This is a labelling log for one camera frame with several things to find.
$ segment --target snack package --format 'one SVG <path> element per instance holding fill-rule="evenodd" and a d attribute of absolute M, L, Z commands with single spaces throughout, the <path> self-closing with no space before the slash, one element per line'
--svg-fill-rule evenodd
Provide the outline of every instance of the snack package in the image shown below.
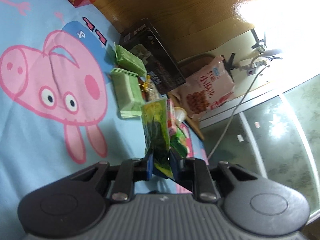
<path fill-rule="evenodd" d="M 121 68 L 113 68 L 110 75 L 121 117 L 141 116 L 144 100 L 139 88 L 138 75 Z"/>
<path fill-rule="evenodd" d="M 174 107 L 173 107 L 173 103 L 170 99 L 167 99 L 167 127 L 169 130 L 169 135 L 175 135 L 177 133 L 177 125 L 176 125 L 176 118 L 174 115 Z"/>
<path fill-rule="evenodd" d="M 146 153 L 152 152 L 154 166 L 167 177 L 173 178 L 168 160 L 170 136 L 167 128 L 167 99 L 147 102 L 141 111 Z"/>
<path fill-rule="evenodd" d="M 147 70 L 142 60 L 120 45 L 116 45 L 116 62 L 126 70 L 137 73 L 140 77 L 147 76 Z"/>
<path fill-rule="evenodd" d="M 152 82 L 150 75 L 147 75 L 147 80 L 143 83 L 144 91 L 147 93 L 147 100 L 152 101 L 160 98 L 160 94 Z"/>
<path fill-rule="evenodd" d="M 208 65 L 186 78 L 186 83 L 173 90 L 191 118 L 200 118 L 205 112 L 234 98 L 234 83 L 222 60 L 222 57 L 215 57 Z"/>
<path fill-rule="evenodd" d="M 182 158 L 186 158 L 188 155 L 186 139 L 186 135 L 180 128 L 177 128 L 176 133 L 170 137 L 170 146 L 174 148 Z"/>
<path fill-rule="evenodd" d="M 146 153 L 152 152 L 154 166 L 167 177 L 173 178 L 169 164 L 170 147 L 182 158 L 186 158 L 188 153 L 186 136 L 174 122 L 173 104 L 170 99 L 161 98 L 147 102 L 141 111 Z"/>

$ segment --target screw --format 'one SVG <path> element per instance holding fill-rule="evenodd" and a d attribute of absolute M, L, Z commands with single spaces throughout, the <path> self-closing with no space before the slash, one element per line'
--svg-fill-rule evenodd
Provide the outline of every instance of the screw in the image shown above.
<path fill-rule="evenodd" d="M 116 201 L 125 201 L 128 199 L 128 195 L 123 192 L 113 193 L 112 199 Z"/>
<path fill-rule="evenodd" d="M 213 194 L 213 193 L 209 193 L 209 192 L 206 192 L 206 193 L 201 193 L 200 194 L 200 198 L 203 200 L 203 201 L 207 201 L 207 202 L 213 202 L 216 200 L 216 195 Z"/>

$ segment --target sticker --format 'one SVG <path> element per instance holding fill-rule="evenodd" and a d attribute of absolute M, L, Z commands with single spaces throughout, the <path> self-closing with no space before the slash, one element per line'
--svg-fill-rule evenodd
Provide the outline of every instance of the sticker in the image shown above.
<path fill-rule="evenodd" d="M 256 73 L 256 68 L 248 69 L 247 70 L 247 76 L 254 75 Z"/>
<path fill-rule="evenodd" d="M 237 135 L 237 138 L 238 138 L 238 141 L 239 141 L 239 142 L 243 142 L 243 141 L 244 141 L 244 139 L 243 139 L 243 137 L 242 137 L 241 134 L 238 134 L 238 135 Z"/>
<path fill-rule="evenodd" d="M 217 67 L 214 67 L 214 68 L 212 69 L 212 71 L 214 72 L 214 74 L 215 74 L 216 76 L 219 76 L 219 70 L 218 70 Z"/>
<path fill-rule="evenodd" d="M 139 28 L 138 28 L 138 32 L 139 32 L 139 31 L 141 31 L 141 30 L 142 30 L 143 28 L 145 28 L 145 27 L 146 27 L 146 25 L 145 25 L 145 24 L 144 24 L 144 25 L 142 25 L 141 27 L 139 27 Z"/>
<path fill-rule="evenodd" d="M 126 42 L 126 41 L 130 40 L 130 37 L 131 37 L 131 33 L 129 33 L 128 35 L 126 35 L 126 36 L 123 38 L 123 42 Z"/>
<path fill-rule="evenodd" d="M 79 39 L 85 38 L 85 34 L 84 34 L 83 31 L 79 31 L 79 32 L 77 33 L 77 35 L 79 36 Z"/>

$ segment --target pink package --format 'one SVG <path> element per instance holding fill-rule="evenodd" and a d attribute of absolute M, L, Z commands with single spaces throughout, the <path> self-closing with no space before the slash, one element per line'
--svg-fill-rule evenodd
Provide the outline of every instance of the pink package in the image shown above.
<path fill-rule="evenodd" d="M 200 118 L 234 98 L 234 83 L 222 60 L 222 57 L 215 57 L 173 91 L 190 117 Z"/>
<path fill-rule="evenodd" d="M 175 123 L 175 116 L 174 116 L 174 107 L 171 99 L 167 99 L 167 126 L 169 130 L 169 135 L 175 135 L 177 133 L 177 125 Z"/>

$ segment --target cartoon pig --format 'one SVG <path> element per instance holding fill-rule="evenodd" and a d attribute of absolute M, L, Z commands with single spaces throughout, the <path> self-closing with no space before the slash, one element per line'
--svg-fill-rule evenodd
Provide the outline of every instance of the cartoon pig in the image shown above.
<path fill-rule="evenodd" d="M 72 60 L 53 52 L 57 48 Z M 98 155 L 107 156 L 97 126 L 107 111 L 104 79 L 97 61 L 77 38 L 57 30 L 48 34 L 42 51 L 24 45 L 7 48 L 0 58 L 0 86 L 26 109 L 63 123 L 66 148 L 76 163 L 86 161 L 80 126 L 85 126 Z"/>

